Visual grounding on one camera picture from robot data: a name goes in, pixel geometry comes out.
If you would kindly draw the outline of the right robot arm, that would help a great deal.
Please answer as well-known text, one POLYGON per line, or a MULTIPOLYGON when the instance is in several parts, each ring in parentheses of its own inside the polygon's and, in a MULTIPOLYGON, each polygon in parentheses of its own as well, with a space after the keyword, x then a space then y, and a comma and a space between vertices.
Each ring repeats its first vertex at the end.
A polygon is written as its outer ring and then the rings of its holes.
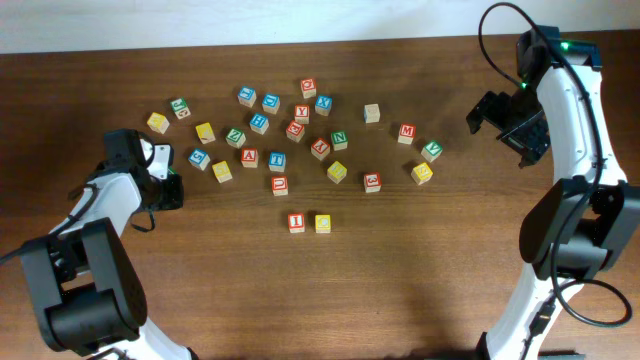
POLYGON ((487 92, 466 121, 483 122, 521 156, 521 166, 553 152, 551 189, 522 222, 524 266, 506 310, 483 333, 479 359, 535 359, 560 312, 596 274, 610 269, 639 225, 639 189, 628 183, 609 141, 597 46, 538 26, 516 45, 520 88, 487 92))

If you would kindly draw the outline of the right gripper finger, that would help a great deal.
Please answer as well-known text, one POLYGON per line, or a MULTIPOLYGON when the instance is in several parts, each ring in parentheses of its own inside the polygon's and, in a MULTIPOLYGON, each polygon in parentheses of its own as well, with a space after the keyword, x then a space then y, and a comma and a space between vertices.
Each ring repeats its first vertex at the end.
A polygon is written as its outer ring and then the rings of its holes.
POLYGON ((466 122, 471 134, 475 134, 481 128, 481 124, 484 121, 484 115, 495 98, 496 94, 492 91, 488 91, 468 113, 466 116, 466 122))
POLYGON ((496 137, 496 140, 502 140, 503 138, 509 137, 512 133, 516 132, 517 130, 519 130, 522 127, 527 126, 530 122, 538 120, 539 117, 542 116, 542 114, 543 114, 543 112, 537 112, 534 115, 532 115, 531 117, 529 117, 527 120, 522 121, 522 122, 516 124, 515 126, 503 131, 502 133, 500 133, 496 137))

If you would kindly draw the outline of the yellow letter C block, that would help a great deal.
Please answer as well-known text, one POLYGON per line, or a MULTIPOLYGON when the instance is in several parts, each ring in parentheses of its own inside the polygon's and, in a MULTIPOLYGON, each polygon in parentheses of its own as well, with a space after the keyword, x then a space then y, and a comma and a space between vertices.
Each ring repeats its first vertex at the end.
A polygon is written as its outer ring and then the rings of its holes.
POLYGON ((317 214, 315 216, 315 232, 318 234, 329 234, 331 230, 331 216, 329 214, 317 214))

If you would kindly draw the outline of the red letter I block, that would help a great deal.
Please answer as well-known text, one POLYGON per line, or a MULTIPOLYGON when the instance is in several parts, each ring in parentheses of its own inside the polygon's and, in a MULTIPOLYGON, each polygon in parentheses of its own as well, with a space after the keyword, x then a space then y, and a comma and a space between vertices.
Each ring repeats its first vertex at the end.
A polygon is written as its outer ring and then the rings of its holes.
POLYGON ((303 233, 306 230, 305 216, 302 213, 289 214, 287 220, 290 233, 303 233))

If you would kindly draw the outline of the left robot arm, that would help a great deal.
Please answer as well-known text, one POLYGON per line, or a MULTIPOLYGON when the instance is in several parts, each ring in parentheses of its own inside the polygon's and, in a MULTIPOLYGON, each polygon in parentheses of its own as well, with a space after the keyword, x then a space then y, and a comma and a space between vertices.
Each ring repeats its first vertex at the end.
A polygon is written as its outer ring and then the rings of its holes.
POLYGON ((149 318, 143 286, 121 242, 138 213, 182 207, 174 150, 146 134, 104 136, 105 160, 71 194, 77 203, 19 258, 42 339, 89 359, 193 359, 149 318))

